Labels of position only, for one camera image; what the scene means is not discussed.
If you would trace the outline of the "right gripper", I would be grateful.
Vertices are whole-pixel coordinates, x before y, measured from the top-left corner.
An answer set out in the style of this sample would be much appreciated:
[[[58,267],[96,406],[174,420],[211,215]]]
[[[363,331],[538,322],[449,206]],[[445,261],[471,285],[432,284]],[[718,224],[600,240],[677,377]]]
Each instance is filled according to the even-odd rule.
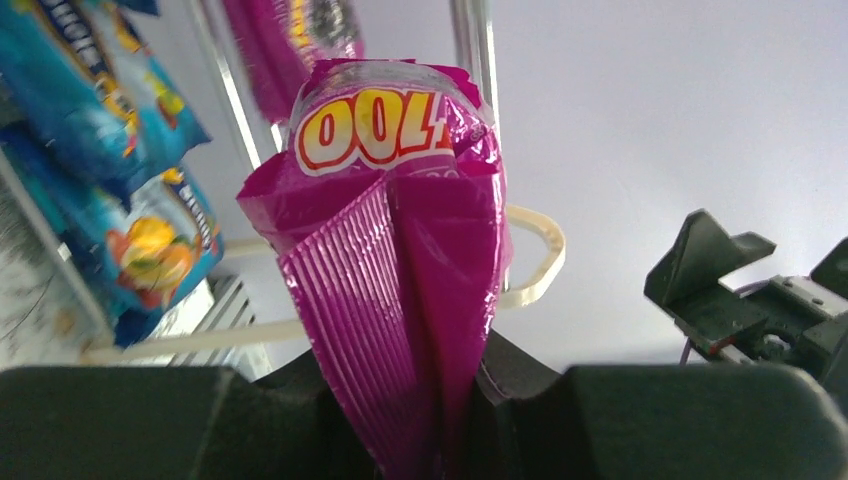
[[[729,234],[704,209],[687,215],[650,270],[644,295],[708,362],[767,362],[801,369],[834,398],[847,395],[847,243],[806,276],[776,275],[736,291],[722,277],[774,253],[752,231]]]

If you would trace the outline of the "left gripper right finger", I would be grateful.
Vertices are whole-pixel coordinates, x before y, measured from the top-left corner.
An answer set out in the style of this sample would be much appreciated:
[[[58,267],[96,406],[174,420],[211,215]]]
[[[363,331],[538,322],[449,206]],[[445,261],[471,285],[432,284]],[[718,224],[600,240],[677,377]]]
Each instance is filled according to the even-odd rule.
[[[578,365],[499,334],[472,396],[471,479],[843,479],[847,421],[801,370]]]

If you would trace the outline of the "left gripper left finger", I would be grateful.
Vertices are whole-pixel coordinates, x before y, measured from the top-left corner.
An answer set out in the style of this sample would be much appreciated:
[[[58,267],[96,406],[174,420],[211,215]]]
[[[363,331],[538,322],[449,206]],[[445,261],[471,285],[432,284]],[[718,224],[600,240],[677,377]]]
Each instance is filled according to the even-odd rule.
[[[5,479],[374,479],[313,355],[231,367],[20,367],[1,375]]]

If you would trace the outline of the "purple candy bag top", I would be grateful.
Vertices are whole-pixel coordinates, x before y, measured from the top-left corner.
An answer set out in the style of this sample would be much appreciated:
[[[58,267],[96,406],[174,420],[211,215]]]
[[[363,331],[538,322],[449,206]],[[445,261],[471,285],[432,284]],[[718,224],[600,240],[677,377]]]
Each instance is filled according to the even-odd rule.
[[[320,370],[387,479],[463,479],[475,375],[511,255],[492,114],[469,74],[318,62],[287,149],[237,200]]]

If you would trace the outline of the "purple candy bag carried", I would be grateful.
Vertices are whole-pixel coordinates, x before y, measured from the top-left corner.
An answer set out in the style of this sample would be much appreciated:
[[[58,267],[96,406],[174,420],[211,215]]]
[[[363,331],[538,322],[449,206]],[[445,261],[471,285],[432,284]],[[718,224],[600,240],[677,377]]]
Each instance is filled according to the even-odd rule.
[[[364,55],[350,1],[230,0],[222,5],[256,105],[272,124],[288,122],[317,61]]]

